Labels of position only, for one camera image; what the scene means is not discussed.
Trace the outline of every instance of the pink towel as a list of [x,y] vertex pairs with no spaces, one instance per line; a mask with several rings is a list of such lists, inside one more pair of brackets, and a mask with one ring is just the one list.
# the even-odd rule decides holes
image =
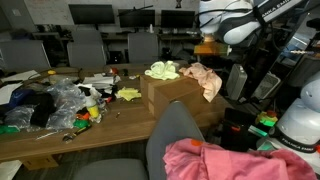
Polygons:
[[194,63],[188,69],[181,68],[179,72],[198,80],[199,85],[204,88],[203,96],[208,102],[212,101],[221,88],[222,80],[220,77],[212,69],[208,69],[200,63]]
[[312,168],[285,149],[240,153],[183,139],[167,146],[168,180],[316,180]]

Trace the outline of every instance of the red object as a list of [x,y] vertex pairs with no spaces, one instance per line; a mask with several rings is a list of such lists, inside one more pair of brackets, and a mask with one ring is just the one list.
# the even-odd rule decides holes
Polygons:
[[238,132],[241,130],[241,128],[239,128],[239,127],[234,127],[234,126],[232,126],[231,129],[234,130],[234,131],[238,131]]
[[89,114],[89,113],[86,113],[86,114],[84,114],[84,115],[82,115],[82,114],[77,114],[77,118],[78,118],[78,119],[81,119],[81,120],[89,120],[90,114]]
[[111,100],[112,100],[112,97],[108,97],[106,101],[107,101],[107,103],[109,103],[109,102],[111,102]]
[[320,154],[320,145],[316,146],[317,152]]
[[110,69],[110,73],[112,73],[113,75],[117,75],[118,74],[118,69],[117,68],[111,68]]
[[277,113],[272,111],[272,110],[268,110],[267,111],[267,116],[273,118],[273,117],[277,117]]

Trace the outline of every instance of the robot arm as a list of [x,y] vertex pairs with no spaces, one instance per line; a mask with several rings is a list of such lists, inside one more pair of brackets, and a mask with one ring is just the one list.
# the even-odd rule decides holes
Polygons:
[[263,23],[269,23],[305,1],[308,0],[265,0],[253,8],[247,0],[201,0],[200,30],[205,35],[215,34],[226,44],[238,44]]

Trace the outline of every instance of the cardboard box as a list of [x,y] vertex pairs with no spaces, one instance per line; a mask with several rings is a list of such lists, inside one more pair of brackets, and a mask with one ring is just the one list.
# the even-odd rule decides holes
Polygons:
[[157,80],[149,76],[140,77],[142,101],[156,119],[159,119],[166,107],[173,101],[181,101],[195,116],[201,111],[203,88],[198,81],[182,76],[174,80]]

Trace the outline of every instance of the office chair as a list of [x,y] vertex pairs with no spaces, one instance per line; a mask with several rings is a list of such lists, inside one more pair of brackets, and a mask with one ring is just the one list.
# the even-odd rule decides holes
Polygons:
[[70,67],[97,68],[106,65],[103,44],[73,43],[67,45]]
[[184,138],[204,141],[186,107],[176,101],[165,110],[148,140],[146,157],[149,176],[140,160],[111,159],[84,166],[74,180],[165,180],[167,175],[162,160],[165,148],[168,144]]
[[71,67],[96,68],[106,65],[104,44],[97,30],[76,30],[72,32],[74,42],[67,45]]
[[76,30],[72,31],[72,38],[75,43],[101,43],[103,44],[101,34],[97,30]]
[[159,60],[158,37],[151,33],[129,33],[130,63],[152,63]]
[[0,42],[0,67],[5,71],[51,68],[41,40]]

